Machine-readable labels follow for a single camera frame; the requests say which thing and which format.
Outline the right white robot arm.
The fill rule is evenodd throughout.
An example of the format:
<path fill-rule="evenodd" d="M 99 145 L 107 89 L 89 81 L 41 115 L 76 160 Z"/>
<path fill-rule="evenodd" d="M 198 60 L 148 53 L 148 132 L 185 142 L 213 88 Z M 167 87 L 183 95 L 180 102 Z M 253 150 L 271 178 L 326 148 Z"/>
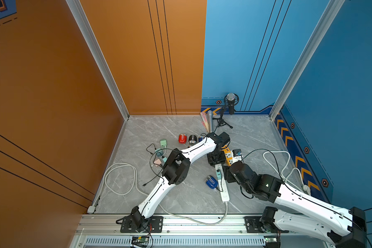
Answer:
<path fill-rule="evenodd" d="M 257 174 L 247 164 L 237 161 L 224 169 L 225 180 L 237 183 L 251 198 L 269 201 L 296 211 L 266 207 L 258 227 L 265 232 L 298 232 L 320 239 L 336 248 L 365 248 L 367 230 L 365 212 L 357 207 L 338 207 L 285 183 L 268 174 Z"/>

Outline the white power strip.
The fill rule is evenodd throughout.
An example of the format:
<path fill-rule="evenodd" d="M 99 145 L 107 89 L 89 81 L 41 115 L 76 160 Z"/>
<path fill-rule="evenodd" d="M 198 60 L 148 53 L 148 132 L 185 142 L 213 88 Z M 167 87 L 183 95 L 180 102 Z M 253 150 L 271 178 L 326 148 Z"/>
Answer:
<path fill-rule="evenodd" d="M 219 188 L 219 191 L 221 193 L 221 198 L 222 198 L 222 201 L 223 202 L 229 202 L 230 201 L 230 197 L 229 197 L 229 193 L 228 193 L 228 189 L 227 189 L 227 184 L 226 184 L 226 180 L 225 180 L 225 174 L 223 172 L 223 167 L 221 164 L 217 164 L 215 165 L 215 170 L 217 169 L 220 169 L 221 172 L 222 172 L 222 179 L 221 180 L 218 180 L 218 188 Z"/>

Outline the teal USB charger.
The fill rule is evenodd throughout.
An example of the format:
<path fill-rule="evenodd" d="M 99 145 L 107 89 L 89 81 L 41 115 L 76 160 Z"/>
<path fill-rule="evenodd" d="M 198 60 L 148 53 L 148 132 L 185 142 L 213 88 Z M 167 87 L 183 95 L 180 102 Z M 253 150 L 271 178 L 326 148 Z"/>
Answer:
<path fill-rule="evenodd" d="M 164 156 L 164 152 L 163 152 L 162 149 L 156 149 L 156 150 L 155 150 L 155 153 L 156 153 L 156 155 L 157 155 L 158 157 L 162 157 L 162 156 Z"/>

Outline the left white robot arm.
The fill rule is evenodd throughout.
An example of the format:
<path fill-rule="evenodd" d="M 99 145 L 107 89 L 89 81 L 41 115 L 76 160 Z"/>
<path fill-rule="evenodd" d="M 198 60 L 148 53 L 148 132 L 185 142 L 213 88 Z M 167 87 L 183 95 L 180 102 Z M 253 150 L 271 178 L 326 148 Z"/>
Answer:
<path fill-rule="evenodd" d="M 155 210 L 175 186 L 181 184 L 187 177 L 190 166 L 199 158 L 210 155 L 216 159 L 223 154 L 222 148 L 230 142 L 226 132 L 216 135 L 209 133 L 203 140 L 184 150 L 173 149 L 159 174 L 159 181 L 154 189 L 138 206 L 131 210 L 130 218 L 137 231 L 146 231 L 149 220 Z"/>

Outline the green USB charger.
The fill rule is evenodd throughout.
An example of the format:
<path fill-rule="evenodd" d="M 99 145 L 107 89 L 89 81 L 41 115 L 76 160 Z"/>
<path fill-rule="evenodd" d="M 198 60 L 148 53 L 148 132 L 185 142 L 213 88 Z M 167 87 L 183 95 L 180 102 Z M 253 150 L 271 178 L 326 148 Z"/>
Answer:
<path fill-rule="evenodd" d="M 162 147 L 166 147 L 166 146 L 167 146 L 167 141 L 166 141 L 166 139 L 162 139 L 162 140 L 160 141 L 160 145 L 161 145 Z"/>

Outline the yellow power strip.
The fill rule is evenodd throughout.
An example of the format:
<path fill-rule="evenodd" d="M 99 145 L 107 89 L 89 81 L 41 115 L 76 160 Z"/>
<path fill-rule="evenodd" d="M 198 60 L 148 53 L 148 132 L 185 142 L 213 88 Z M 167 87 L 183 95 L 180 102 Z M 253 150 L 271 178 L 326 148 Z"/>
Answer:
<path fill-rule="evenodd" d="M 226 147 L 226 148 L 223 148 L 222 151 L 224 152 L 224 155 L 226 158 L 226 164 L 228 166 L 231 166 L 233 164 L 233 155 L 232 155 L 231 150 L 228 147 Z"/>

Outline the red electric shaver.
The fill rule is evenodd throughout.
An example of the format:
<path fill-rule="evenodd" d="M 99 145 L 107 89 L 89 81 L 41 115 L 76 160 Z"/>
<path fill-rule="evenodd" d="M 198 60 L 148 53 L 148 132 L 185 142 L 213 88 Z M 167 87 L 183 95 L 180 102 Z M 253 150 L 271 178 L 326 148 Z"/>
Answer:
<path fill-rule="evenodd" d="M 180 144 L 185 144 L 188 140 L 188 136 L 186 134 L 180 134 L 178 137 L 178 142 Z"/>

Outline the pink USB charger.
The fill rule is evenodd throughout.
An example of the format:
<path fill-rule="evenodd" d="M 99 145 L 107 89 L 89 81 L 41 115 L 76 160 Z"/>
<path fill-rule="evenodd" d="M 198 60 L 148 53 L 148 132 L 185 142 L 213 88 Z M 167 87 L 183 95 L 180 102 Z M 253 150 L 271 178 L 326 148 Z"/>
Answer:
<path fill-rule="evenodd" d="M 162 162 L 160 159 L 156 159 L 154 162 L 153 162 L 153 165 L 155 166 L 159 166 L 159 167 L 162 167 Z"/>

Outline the black electric shaver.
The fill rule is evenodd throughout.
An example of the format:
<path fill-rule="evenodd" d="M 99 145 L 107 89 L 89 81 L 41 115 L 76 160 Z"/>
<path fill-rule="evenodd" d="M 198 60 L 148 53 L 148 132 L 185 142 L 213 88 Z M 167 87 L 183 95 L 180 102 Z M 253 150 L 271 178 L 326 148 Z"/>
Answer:
<path fill-rule="evenodd" d="M 197 136 L 196 135 L 190 135 L 188 139 L 189 145 L 194 146 L 197 143 Z"/>

